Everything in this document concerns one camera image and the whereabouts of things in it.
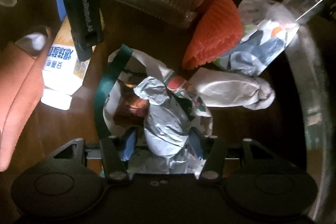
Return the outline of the blue white crumpled wrapper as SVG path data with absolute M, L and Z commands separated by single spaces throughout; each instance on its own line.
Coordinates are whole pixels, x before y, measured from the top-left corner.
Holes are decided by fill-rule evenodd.
M 263 20 L 257 26 L 245 26 L 245 35 L 236 47 L 214 61 L 224 71 L 249 77 L 259 76 L 290 44 L 299 26 Z

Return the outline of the crumpled white tissue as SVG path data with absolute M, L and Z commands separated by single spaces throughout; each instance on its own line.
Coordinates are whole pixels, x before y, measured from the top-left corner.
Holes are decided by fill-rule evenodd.
M 268 108 L 275 99 L 270 84 L 259 77 L 200 68 L 189 83 L 207 107 L 238 107 L 250 110 Z

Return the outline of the grey paper ball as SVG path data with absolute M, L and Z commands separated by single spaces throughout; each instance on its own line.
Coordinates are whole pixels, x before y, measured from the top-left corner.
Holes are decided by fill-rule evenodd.
M 146 77 L 134 89 L 135 95 L 149 102 L 143 129 L 147 145 L 157 156 L 170 158 L 185 146 L 191 128 L 189 118 L 166 86 Z

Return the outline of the orange foam net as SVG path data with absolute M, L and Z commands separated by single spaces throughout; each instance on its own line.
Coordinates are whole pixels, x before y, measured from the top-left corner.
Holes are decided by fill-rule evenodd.
M 192 70 L 211 63 L 237 46 L 243 36 L 238 8 L 232 0 L 204 0 L 203 13 L 182 61 Z

